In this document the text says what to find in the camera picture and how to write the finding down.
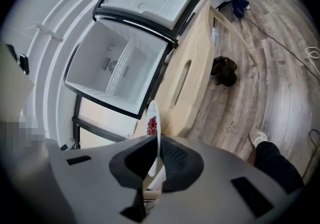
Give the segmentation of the black window frame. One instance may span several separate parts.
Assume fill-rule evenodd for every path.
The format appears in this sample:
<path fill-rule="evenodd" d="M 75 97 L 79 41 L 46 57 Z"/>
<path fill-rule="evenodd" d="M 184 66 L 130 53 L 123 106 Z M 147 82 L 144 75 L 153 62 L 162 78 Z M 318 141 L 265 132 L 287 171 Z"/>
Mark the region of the black window frame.
<path fill-rule="evenodd" d="M 75 148 L 87 149 L 130 139 L 138 120 L 78 95 L 72 122 Z"/>

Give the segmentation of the white pipe bracket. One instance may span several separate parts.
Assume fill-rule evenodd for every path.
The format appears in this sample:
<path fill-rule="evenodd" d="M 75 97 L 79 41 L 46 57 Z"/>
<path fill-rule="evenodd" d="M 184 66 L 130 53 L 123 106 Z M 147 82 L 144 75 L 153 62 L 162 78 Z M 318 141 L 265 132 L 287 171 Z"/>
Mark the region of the white pipe bracket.
<path fill-rule="evenodd" d="M 39 22 L 37 22 L 35 24 L 35 27 L 43 34 L 50 36 L 51 38 L 57 40 L 58 42 L 64 41 L 64 38 L 61 35 L 59 35 L 58 33 L 54 32 L 53 30 L 51 30 L 50 28 L 44 26 L 43 24 L 41 24 Z"/>

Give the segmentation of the wooden table leg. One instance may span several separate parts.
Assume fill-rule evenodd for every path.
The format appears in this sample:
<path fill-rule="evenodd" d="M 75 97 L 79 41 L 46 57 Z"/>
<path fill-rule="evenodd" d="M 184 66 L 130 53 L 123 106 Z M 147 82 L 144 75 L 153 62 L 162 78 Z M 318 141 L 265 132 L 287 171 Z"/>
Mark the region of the wooden table leg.
<path fill-rule="evenodd" d="M 239 40 L 239 42 L 242 44 L 242 46 L 246 49 L 246 52 L 249 56 L 249 58 L 251 59 L 253 65 L 255 67 L 258 66 L 257 60 L 255 58 L 255 55 L 253 54 L 253 52 L 251 51 L 251 49 L 249 48 L 247 42 L 245 41 L 245 39 L 241 36 L 241 34 L 238 32 L 238 30 L 233 26 L 233 24 L 223 15 L 221 14 L 217 9 L 213 8 L 212 6 L 210 7 L 210 9 L 213 12 L 213 16 L 214 18 L 216 18 L 225 28 L 228 29 L 228 31 L 236 37 L 237 40 Z"/>

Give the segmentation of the white ceiling pipes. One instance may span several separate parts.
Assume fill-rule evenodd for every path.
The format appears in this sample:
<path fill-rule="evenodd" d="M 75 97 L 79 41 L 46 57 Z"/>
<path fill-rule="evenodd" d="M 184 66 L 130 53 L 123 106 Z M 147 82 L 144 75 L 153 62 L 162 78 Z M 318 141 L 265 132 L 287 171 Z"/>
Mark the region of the white ceiling pipes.
<path fill-rule="evenodd" d="M 98 0 L 59 0 L 41 22 L 63 37 L 59 42 L 37 30 L 27 51 L 34 83 L 23 114 L 37 121 L 48 139 L 62 146 L 73 138 L 76 93 L 63 86 L 68 61 L 93 24 Z"/>

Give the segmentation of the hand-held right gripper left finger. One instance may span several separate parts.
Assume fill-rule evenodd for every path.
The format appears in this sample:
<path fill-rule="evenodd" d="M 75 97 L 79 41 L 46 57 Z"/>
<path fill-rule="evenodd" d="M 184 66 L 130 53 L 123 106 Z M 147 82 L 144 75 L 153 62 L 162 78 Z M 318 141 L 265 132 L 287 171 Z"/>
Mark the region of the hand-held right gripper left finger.
<path fill-rule="evenodd" d="M 76 224 L 159 224 L 146 214 L 143 181 L 158 152 L 156 136 L 62 152 L 61 188 Z"/>

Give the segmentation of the small dark purple object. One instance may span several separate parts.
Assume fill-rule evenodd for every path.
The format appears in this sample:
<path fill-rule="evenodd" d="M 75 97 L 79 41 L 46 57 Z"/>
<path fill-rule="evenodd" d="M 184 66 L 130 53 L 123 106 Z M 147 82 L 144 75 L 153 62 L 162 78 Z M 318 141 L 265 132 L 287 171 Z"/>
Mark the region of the small dark purple object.
<path fill-rule="evenodd" d="M 149 119 L 147 123 L 147 135 L 157 135 L 158 134 L 158 124 L 157 117 L 153 116 Z"/>

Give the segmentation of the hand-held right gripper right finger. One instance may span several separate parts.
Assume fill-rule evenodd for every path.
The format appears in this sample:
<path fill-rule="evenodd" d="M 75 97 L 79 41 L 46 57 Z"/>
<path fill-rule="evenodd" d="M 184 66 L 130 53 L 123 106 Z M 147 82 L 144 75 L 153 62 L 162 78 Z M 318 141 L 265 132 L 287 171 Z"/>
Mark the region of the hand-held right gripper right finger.
<path fill-rule="evenodd" d="M 302 189 L 288 194 L 254 163 L 182 138 L 162 137 L 160 155 L 158 224 L 278 224 Z"/>

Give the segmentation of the white plate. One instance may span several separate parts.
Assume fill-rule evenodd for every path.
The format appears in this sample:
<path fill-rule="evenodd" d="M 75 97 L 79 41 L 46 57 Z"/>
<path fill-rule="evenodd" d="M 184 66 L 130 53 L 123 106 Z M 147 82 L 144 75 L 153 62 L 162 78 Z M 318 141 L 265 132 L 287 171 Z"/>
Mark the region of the white plate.
<path fill-rule="evenodd" d="M 157 121 L 157 151 L 156 151 L 156 158 L 155 161 L 150 168 L 148 175 L 153 178 L 152 182 L 146 189 L 147 192 L 151 191 L 160 191 L 162 187 L 162 183 L 166 180 L 166 171 L 165 166 L 162 162 L 162 159 L 160 157 L 161 153 L 161 120 L 160 120 L 160 114 L 158 110 L 158 105 L 155 100 L 152 100 L 148 106 L 147 112 L 146 112 L 146 134 L 147 134 L 147 125 L 150 120 L 150 118 L 156 116 Z"/>

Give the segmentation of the person's white shoe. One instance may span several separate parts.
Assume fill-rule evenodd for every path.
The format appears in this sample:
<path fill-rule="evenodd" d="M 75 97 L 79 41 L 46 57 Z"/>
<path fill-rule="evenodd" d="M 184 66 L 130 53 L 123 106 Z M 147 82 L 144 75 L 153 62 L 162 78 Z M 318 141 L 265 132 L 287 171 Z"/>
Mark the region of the person's white shoe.
<path fill-rule="evenodd" d="M 262 142 L 268 142 L 267 135 L 261 130 L 251 131 L 249 134 L 249 138 L 255 148 Z"/>

